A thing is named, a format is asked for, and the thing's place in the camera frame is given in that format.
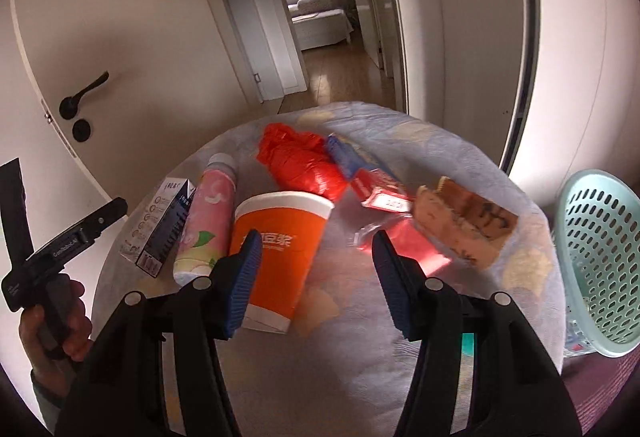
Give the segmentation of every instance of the finger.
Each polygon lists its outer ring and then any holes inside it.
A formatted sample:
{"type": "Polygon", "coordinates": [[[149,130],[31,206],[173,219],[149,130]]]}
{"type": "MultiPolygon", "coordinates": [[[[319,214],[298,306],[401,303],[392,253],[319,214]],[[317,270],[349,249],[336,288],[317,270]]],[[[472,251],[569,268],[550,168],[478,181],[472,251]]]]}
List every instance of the finger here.
{"type": "Polygon", "coordinates": [[[66,317],[66,325],[74,331],[78,330],[82,323],[84,323],[84,303],[80,299],[76,299],[71,306],[69,315],[66,317]]]}
{"type": "Polygon", "coordinates": [[[18,335],[34,370],[45,370],[52,366],[45,355],[42,344],[38,339],[38,329],[44,324],[44,308],[36,305],[30,309],[24,309],[20,315],[18,335]]]}
{"type": "Polygon", "coordinates": [[[76,298],[79,298],[84,294],[84,285],[82,285],[79,281],[71,280],[71,292],[76,298]]]}
{"type": "Polygon", "coordinates": [[[20,314],[20,325],[18,334],[23,345],[40,344],[38,340],[38,329],[44,323],[44,308],[36,305],[30,309],[23,309],[20,314]]]}
{"type": "Polygon", "coordinates": [[[81,362],[81,361],[84,361],[84,358],[86,357],[86,355],[91,350],[91,347],[92,347],[93,344],[94,344],[94,342],[92,340],[86,340],[84,342],[84,345],[82,345],[78,350],[76,350],[69,357],[71,359],[73,359],[74,361],[77,361],[78,363],[81,362]]]}
{"type": "Polygon", "coordinates": [[[92,328],[93,325],[91,324],[91,321],[89,320],[89,318],[85,317],[82,320],[81,325],[76,330],[74,330],[62,344],[62,349],[65,351],[65,354],[67,356],[72,356],[82,348],[82,346],[86,343],[86,340],[89,339],[92,328]]]}

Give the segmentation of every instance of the sleeve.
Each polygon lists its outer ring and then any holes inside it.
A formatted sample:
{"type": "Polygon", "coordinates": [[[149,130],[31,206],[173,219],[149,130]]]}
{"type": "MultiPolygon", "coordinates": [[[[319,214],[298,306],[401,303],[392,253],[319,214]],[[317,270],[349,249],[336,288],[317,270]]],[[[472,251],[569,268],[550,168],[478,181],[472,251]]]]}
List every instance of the sleeve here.
{"type": "Polygon", "coordinates": [[[33,376],[33,370],[31,370],[31,382],[33,384],[33,391],[36,394],[36,400],[44,419],[44,424],[51,433],[56,428],[58,422],[58,415],[62,410],[65,400],[62,397],[57,396],[47,388],[43,387],[33,376]]]}

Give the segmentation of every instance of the pillow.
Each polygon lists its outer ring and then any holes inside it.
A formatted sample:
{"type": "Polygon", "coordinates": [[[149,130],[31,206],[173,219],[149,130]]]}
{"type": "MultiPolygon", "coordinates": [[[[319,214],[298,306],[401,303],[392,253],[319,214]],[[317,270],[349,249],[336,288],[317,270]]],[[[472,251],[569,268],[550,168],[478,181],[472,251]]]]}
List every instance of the pillow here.
{"type": "Polygon", "coordinates": [[[292,18],[295,18],[296,16],[300,16],[300,10],[298,9],[297,3],[289,5],[288,7],[289,7],[289,14],[291,14],[292,18]]]}
{"type": "Polygon", "coordinates": [[[298,11],[301,15],[331,9],[331,0],[298,0],[298,11]]]}

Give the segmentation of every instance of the plastic bottle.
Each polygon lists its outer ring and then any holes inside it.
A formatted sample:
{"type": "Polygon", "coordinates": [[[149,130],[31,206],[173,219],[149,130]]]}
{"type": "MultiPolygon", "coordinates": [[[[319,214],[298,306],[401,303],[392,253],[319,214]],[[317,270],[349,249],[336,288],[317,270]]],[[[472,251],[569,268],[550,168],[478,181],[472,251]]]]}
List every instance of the plastic bottle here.
{"type": "Polygon", "coordinates": [[[237,171],[233,157],[226,153],[209,159],[175,257],[174,279],[180,286],[198,276],[209,276],[216,262],[228,253],[237,171]]]}

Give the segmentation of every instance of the plastic bag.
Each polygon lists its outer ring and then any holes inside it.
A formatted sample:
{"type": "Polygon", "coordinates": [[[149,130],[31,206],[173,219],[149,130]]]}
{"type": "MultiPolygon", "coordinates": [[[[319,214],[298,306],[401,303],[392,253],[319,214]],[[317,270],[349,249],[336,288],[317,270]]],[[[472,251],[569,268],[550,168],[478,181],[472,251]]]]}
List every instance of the plastic bag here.
{"type": "Polygon", "coordinates": [[[268,124],[257,160],[267,166],[283,190],[322,195],[336,202],[347,188],[324,148],[324,138],[315,133],[296,132],[282,123],[268,124]]]}
{"type": "Polygon", "coordinates": [[[355,233],[354,245],[365,253],[371,253],[371,241],[380,229],[385,229],[398,255],[413,258],[420,264],[425,276],[431,276],[451,262],[414,227],[410,214],[393,214],[382,222],[369,224],[355,233]]]}

